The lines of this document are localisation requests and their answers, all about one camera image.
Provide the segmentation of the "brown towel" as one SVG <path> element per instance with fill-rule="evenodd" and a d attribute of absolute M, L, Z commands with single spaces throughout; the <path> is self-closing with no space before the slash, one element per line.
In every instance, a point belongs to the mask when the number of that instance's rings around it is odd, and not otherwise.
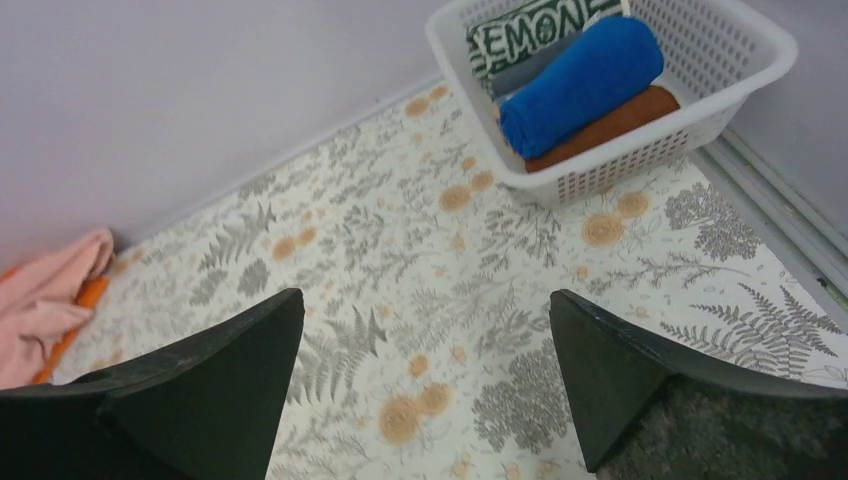
<path fill-rule="evenodd" d="M 569 140 L 538 158 L 525 161 L 535 173 L 585 153 L 680 109 L 676 97 L 660 86 L 649 86 L 632 99 L 589 123 Z"/>

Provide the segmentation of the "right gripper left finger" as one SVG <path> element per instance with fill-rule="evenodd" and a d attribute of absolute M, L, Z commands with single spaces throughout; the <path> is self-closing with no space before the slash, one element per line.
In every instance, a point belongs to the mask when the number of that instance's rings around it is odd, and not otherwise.
<path fill-rule="evenodd" d="M 299 289 L 74 381 L 4 390 L 5 479 L 262 479 L 304 327 Z"/>

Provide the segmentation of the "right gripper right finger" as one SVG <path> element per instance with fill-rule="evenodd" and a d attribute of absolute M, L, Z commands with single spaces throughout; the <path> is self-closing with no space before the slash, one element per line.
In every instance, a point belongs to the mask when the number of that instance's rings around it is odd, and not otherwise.
<path fill-rule="evenodd" d="M 587 470 L 601 479 L 843 479 L 847 393 L 756 372 L 569 290 L 550 327 Z"/>

